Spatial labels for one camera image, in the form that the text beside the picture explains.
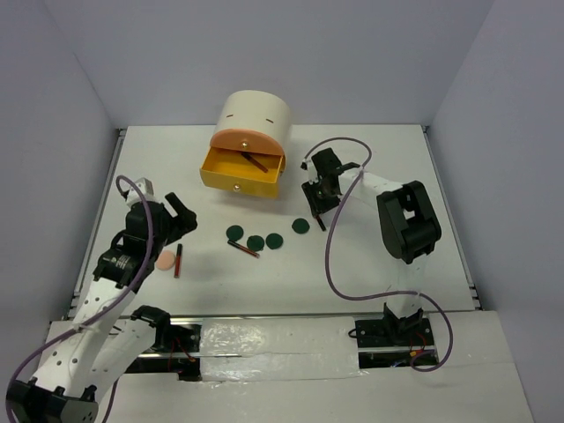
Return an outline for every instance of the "yellow drawer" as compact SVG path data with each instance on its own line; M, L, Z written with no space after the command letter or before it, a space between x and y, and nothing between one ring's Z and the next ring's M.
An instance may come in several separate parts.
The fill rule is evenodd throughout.
M200 168L206 187L240 192L257 197L276 198L278 178L284 170L285 156L251 153L252 157L268 169L245 159L240 151L211 147Z

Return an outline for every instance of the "peach colored disc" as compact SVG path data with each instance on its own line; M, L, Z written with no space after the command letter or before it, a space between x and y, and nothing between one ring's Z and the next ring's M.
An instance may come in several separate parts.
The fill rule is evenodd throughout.
M157 269L160 271L168 271L173 268L175 261L176 256L172 251L163 251L155 262L155 266L157 266Z

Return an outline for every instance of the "wall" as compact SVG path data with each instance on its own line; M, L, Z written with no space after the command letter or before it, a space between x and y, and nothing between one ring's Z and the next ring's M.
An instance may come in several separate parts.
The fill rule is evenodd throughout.
M215 123L277 93L296 122L430 123L493 0L46 0L118 126Z
M115 133L42 2L0 0L0 57L4 398L70 302Z
M562 420L564 3L496 0L430 141L537 423Z

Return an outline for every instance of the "dark green circle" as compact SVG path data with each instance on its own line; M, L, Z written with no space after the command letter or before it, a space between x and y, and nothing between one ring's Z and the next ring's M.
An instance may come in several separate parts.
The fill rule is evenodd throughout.
M296 219L292 223L292 229L297 234L306 234L309 231L309 223L302 218Z
M269 234L266 237L266 245L269 249L279 249L284 243L284 238L280 234Z
M227 239L229 241L237 242L243 237L243 234L244 234L243 228L240 227L239 225L230 226L226 230Z
M255 252L262 251L264 248L263 237L258 235L249 236L247 239L247 248Z

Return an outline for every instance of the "red marker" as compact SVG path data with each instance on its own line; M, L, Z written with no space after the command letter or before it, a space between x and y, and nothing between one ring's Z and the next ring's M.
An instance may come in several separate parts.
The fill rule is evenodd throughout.
M182 262L182 244L176 246L176 263L174 264L174 277L180 277L180 264Z

